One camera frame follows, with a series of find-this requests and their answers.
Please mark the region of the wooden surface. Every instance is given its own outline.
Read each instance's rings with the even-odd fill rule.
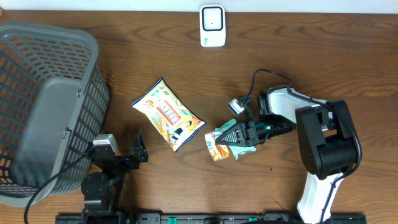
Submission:
[[[164,213],[262,213],[291,210],[306,170],[297,133],[273,138],[236,161],[213,162],[203,135],[233,118],[227,104],[247,93],[253,71],[277,70],[297,91],[344,99],[363,146],[359,171],[344,180],[334,212],[363,212],[368,223],[398,222],[398,16],[227,13],[227,41],[205,49],[198,13],[5,11],[22,20],[83,29],[99,43],[98,65],[111,91],[104,129],[127,151],[140,128],[149,162],[128,175],[121,204]],[[159,77],[208,125],[178,153],[131,108]],[[261,74],[253,93],[285,80]],[[80,212],[80,191],[50,196],[31,223]],[[22,222],[24,209],[0,206],[0,223]]]

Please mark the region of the white wall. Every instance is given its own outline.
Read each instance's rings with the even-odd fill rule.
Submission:
[[[3,9],[198,11],[218,3],[228,12],[398,13],[398,0],[0,0]]]

